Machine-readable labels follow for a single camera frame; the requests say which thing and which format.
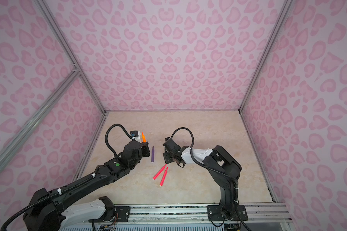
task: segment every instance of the marker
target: marker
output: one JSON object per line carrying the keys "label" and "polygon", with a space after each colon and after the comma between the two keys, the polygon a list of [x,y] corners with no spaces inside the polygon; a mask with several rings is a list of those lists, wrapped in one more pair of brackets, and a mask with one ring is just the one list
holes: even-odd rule
{"label": "marker", "polygon": [[165,173],[163,174],[163,177],[162,177],[161,183],[159,184],[159,186],[160,186],[160,187],[162,187],[163,182],[165,182],[165,178],[166,178],[166,175],[167,175],[167,170],[168,170],[168,167],[166,168]]}
{"label": "marker", "polygon": [[157,179],[157,177],[159,176],[159,174],[161,174],[161,172],[165,169],[166,164],[162,167],[162,169],[153,177],[153,180]]}
{"label": "marker", "polygon": [[147,140],[145,139],[144,133],[141,133],[141,137],[143,138],[143,142],[145,143]]}
{"label": "marker", "polygon": [[154,163],[154,146],[152,147],[152,163]]}

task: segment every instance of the robotic arm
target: robotic arm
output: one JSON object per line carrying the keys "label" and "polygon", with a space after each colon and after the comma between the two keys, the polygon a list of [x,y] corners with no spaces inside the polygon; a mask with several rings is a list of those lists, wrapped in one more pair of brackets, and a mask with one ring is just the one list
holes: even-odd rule
{"label": "robotic arm", "polygon": [[[131,139],[125,145],[123,152],[118,155],[107,140],[110,130],[116,126],[121,127]],[[115,154],[113,159],[102,166],[97,166],[93,173],[61,188],[49,192],[45,188],[38,190],[34,193],[29,205],[8,219],[1,227],[1,231],[6,231],[10,222],[23,213],[23,220],[28,231],[57,231],[91,218],[97,219],[97,222],[116,219],[115,206],[108,197],[101,197],[81,205],[72,206],[72,204],[98,188],[127,175],[142,157],[150,156],[150,151],[148,142],[145,142],[141,132],[131,131],[129,134],[120,124],[112,125],[108,129],[105,142]]]}
{"label": "robotic arm", "polygon": [[[173,141],[172,137],[180,130],[189,131],[192,137],[192,145],[182,148]],[[217,145],[213,149],[192,149],[194,137],[191,131],[185,127],[178,128],[171,137],[167,137],[163,146],[163,153],[166,164],[176,162],[180,167],[185,164],[196,163],[206,169],[211,174],[214,181],[221,188],[221,215],[226,220],[232,220],[238,212],[238,179],[242,170],[241,165],[221,146]]]}

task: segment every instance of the pink wall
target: pink wall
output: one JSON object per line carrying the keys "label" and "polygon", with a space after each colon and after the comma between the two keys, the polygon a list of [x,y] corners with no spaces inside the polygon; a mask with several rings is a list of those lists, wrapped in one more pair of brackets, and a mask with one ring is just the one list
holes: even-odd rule
{"label": "pink wall", "polygon": [[347,230],[347,1],[296,2],[245,118],[298,230]]}
{"label": "pink wall", "polygon": [[0,1],[0,151],[70,72],[31,0]]}
{"label": "pink wall", "polygon": [[[79,79],[0,174],[0,227],[34,192],[71,182],[101,113]],[[27,230],[22,217],[8,230]]]}
{"label": "pink wall", "polygon": [[47,3],[107,109],[237,109],[283,0]]}

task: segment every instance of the beige floor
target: beige floor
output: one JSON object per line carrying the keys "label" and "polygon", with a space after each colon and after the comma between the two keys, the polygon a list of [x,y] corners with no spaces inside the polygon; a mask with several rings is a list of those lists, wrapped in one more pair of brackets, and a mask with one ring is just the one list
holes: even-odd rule
{"label": "beige floor", "polygon": [[[78,203],[108,196],[114,204],[188,204],[218,203],[220,188],[208,171],[195,164],[184,168],[168,164],[168,173],[163,187],[159,183],[163,173],[155,180],[152,177],[165,164],[163,142],[179,127],[187,127],[194,134],[194,148],[207,149],[223,146],[242,166],[239,179],[239,202],[272,202],[259,164],[252,150],[238,111],[184,111],[184,112],[111,112],[109,113],[84,175],[91,173],[96,165],[113,158],[113,153],[104,143],[104,135],[112,124],[120,123],[126,130],[144,133],[149,148],[154,146],[155,159],[143,158],[134,170],[113,184],[104,186]],[[174,136],[181,147],[190,145],[187,131]],[[129,142],[128,137],[115,127],[109,134],[109,143],[120,153]]]}

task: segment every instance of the metal grille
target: metal grille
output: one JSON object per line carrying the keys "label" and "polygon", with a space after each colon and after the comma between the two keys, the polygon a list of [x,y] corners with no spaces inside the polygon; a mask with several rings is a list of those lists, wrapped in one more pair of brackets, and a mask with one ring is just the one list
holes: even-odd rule
{"label": "metal grille", "polygon": [[[86,225],[72,225],[71,227],[64,228],[61,231],[92,231],[90,226]],[[120,224],[116,225],[115,231],[224,231],[222,227],[215,227],[212,224]]]}

